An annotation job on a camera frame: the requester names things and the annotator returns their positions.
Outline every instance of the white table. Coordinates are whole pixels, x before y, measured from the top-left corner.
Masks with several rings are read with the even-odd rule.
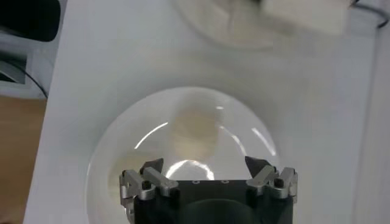
[[[352,12],[334,45],[307,48],[307,33],[289,54],[246,52],[203,38],[171,3],[68,0],[24,223],[87,224],[88,162],[105,129],[137,100],[186,85],[261,117],[283,165],[312,188],[299,192],[299,223],[351,223],[375,17]]]

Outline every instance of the white object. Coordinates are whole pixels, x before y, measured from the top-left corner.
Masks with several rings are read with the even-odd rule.
[[[164,158],[162,173],[173,180],[248,180],[246,155],[279,166],[266,127],[242,103],[204,88],[155,93],[125,110],[99,141],[88,172],[88,220],[129,224],[118,203],[124,169]]]
[[[264,16],[251,0],[175,0],[183,17],[206,37],[243,49],[267,49],[291,37],[293,24]]]
[[[262,10],[271,18],[331,35],[344,31],[351,0],[264,0]]]
[[[68,1],[24,223],[95,224],[87,170],[102,135],[179,86],[218,90],[261,118],[280,164],[299,173],[299,224],[351,223],[377,18],[354,12],[333,47],[308,48],[306,33],[289,57],[205,40],[171,3]]]

